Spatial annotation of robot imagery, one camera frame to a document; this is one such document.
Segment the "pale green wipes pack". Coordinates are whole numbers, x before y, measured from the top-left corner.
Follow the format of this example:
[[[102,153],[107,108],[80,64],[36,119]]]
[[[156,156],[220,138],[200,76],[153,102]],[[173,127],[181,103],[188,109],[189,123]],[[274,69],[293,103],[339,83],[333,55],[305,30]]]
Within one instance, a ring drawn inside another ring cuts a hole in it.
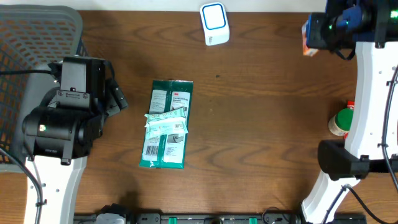
[[[157,138],[169,134],[187,134],[187,117],[183,108],[160,113],[145,114],[146,139]]]

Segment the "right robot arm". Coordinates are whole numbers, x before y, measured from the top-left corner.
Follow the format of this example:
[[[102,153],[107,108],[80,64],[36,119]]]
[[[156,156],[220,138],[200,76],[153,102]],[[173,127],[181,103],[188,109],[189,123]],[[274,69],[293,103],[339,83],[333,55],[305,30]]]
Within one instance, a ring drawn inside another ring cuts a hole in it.
[[[329,0],[303,26],[309,49],[357,61],[353,119],[345,140],[318,146],[321,171],[301,204],[296,223],[364,223],[365,216],[335,217],[347,193],[370,173],[397,180],[397,2]]]

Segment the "red instant coffee stick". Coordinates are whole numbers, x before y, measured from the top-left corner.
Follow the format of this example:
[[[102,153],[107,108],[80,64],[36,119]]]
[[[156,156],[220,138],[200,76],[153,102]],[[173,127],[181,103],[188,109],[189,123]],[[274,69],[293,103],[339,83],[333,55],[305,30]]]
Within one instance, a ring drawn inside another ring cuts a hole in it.
[[[348,109],[354,110],[354,101],[347,101],[347,106]]]

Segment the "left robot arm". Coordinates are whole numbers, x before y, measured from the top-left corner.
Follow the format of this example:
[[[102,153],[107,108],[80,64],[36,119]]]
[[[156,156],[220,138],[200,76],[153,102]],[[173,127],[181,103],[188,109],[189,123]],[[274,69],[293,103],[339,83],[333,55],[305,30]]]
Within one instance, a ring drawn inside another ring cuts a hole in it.
[[[28,80],[19,145],[29,179],[24,223],[72,223],[78,187],[105,121],[128,103],[111,62],[66,57]]]

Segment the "orange snack packet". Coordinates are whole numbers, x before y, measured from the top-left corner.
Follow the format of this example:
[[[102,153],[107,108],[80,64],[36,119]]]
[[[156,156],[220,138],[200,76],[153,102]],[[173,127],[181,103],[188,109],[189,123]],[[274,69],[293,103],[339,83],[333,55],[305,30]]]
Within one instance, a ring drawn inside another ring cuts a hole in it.
[[[302,26],[302,48],[303,48],[303,55],[304,55],[304,56],[308,56],[308,57],[312,57],[312,56],[314,56],[314,55],[318,52],[318,49],[310,48],[310,47],[307,45],[307,40],[308,40],[307,31],[308,31],[308,30],[309,30],[309,28],[308,28],[308,21],[306,21],[306,22],[303,24],[303,26]]]

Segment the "green 3M gloves package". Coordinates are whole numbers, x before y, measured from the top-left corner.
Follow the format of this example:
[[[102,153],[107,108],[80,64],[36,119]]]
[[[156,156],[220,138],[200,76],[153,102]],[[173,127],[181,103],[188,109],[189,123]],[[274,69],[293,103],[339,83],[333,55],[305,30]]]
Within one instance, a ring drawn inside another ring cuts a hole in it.
[[[183,108],[190,117],[193,82],[183,80],[155,80],[148,114],[160,114]],[[146,139],[142,147],[141,167],[160,169],[183,169],[187,134],[169,134]]]

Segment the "green lid jar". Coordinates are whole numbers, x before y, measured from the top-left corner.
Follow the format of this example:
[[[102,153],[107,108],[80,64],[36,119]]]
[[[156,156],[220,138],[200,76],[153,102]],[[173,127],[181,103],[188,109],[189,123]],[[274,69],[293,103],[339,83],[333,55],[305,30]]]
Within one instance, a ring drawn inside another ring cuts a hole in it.
[[[344,136],[350,130],[354,111],[345,108],[335,114],[328,122],[330,132],[336,136]]]

